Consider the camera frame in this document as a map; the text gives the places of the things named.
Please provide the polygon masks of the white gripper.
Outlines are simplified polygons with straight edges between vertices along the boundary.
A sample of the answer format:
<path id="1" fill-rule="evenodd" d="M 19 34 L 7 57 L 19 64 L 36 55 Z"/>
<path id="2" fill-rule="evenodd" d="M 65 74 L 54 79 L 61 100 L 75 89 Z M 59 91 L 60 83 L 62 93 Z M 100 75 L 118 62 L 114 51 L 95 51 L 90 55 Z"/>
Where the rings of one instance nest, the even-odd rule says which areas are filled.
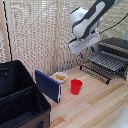
<path id="1" fill-rule="evenodd" d="M 68 43 L 68 47 L 71 49 L 72 53 L 78 53 L 81 50 L 86 49 L 87 47 L 97 43 L 100 41 L 100 35 L 98 32 L 95 32 L 94 34 L 90 34 L 87 38 L 83 40 L 79 40 L 75 38 L 74 40 L 70 41 Z M 96 53 L 94 47 L 91 48 L 93 53 Z"/>

